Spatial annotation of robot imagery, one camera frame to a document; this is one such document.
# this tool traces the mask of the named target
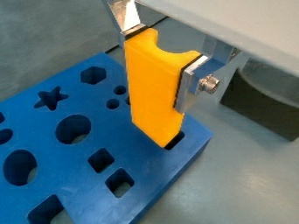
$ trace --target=star-shaped hole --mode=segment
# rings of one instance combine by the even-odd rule
[[[42,91],[39,93],[42,100],[37,102],[34,107],[38,109],[47,106],[49,109],[54,111],[58,108],[58,103],[70,98],[70,96],[67,94],[62,94],[61,91],[62,87],[57,87],[51,92]]]

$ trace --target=gray floor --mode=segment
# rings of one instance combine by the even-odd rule
[[[45,13],[49,10],[46,16],[45,13],[39,16],[47,21],[37,20],[34,14],[38,12],[25,7],[26,1],[10,3],[0,3],[2,99],[93,54],[106,51],[117,41],[111,38],[115,34],[107,16],[102,16],[99,1],[41,1],[33,7],[39,6]],[[17,8],[23,12],[22,18],[11,15]],[[65,22],[61,13],[53,16],[55,10],[65,13]],[[85,10],[89,15],[77,17],[74,11]],[[162,17],[151,11],[147,16],[153,22]],[[30,22],[22,23],[27,17],[35,27],[31,31]],[[167,19],[155,28],[161,33],[159,46],[165,50],[202,49],[205,35],[186,25]],[[82,34],[82,29],[87,29],[87,35]],[[125,63],[121,49],[111,55]],[[222,81],[218,93],[202,94],[189,111],[215,136],[202,157],[142,219],[143,224],[299,222],[299,140],[288,142],[219,104],[234,69],[246,59],[247,55],[241,54],[215,74]]]

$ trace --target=shape sorting board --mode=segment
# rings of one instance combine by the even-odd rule
[[[162,148],[131,122],[125,68],[105,54],[0,104],[0,223],[137,223],[202,154],[187,115]]]

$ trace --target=yellow block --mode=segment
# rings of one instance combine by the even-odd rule
[[[165,147],[183,124],[174,108],[181,73],[201,53],[166,52],[157,41],[158,31],[147,29],[126,42],[126,68],[134,124]]]

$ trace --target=cutout hole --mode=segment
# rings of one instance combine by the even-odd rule
[[[97,173],[103,172],[115,162],[114,157],[106,149],[101,149],[90,158],[89,163]]]
[[[38,164],[34,154],[29,150],[17,150],[5,161],[5,177],[15,186],[25,186],[33,180],[31,172]]]
[[[107,78],[107,70],[103,67],[93,66],[81,73],[81,81],[97,85]]]
[[[125,169],[119,169],[107,179],[107,188],[117,198],[122,198],[134,185],[135,181]]]
[[[127,92],[127,88],[125,86],[118,86],[115,87],[114,92],[117,95],[123,95]]]
[[[11,129],[0,130],[0,144],[6,144],[14,137],[14,131]]]
[[[107,101],[107,107],[110,109],[117,109],[119,107],[119,100],[113,99]]]
[[[57,137],[63,144],[77,144],[86,139],[90,131],[90,119],[85,115],[71,115],[61,121]]]
[[[185,138],[185,133],[181,131],[179,134],[175,136],[173,141],[165,146],[165,148],[170,151],[174,146],[183,140]]]
[[[67,94],[62,94],[62,87],[57,87],[51,92],[42,91],[38,95],[41,96],[41,101],[37,102],[34,107],[38,109],[43,106],[54,111],[58,108],[58,104],[61,101],[70,98]]]
[[[5,114],[0,112],[0,123],[3,123],[5,120],[6,120],[6,116],[5,116]]]
[[[74,224],[55,194],[30,212],[29,221],[31,224]]]
[[[130,102],[130,96],[126,98],[126,104],[130,106],[131,102]]]

